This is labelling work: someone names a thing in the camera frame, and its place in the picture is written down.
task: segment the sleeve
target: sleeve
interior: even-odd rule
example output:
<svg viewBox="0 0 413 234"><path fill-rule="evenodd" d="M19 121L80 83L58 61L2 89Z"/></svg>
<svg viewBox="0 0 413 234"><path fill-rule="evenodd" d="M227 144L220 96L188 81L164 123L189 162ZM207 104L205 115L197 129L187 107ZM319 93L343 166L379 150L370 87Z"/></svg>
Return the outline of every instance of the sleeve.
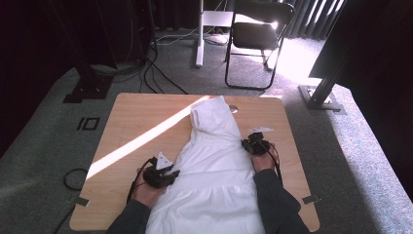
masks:
<svg viewBox="0 0 413 234"><path fill-rule="evenodd" d="M145 233L151 210L136 200L130 200L121 214L113 221L106 234Z"/></svg>
<svg viewBox="0 0 413 234"><path fill-rule="evenodd" d="M310 233L298 212L300 204L282 188L274 170L268 169L254 176L258 209L267 234Z"/></svg>

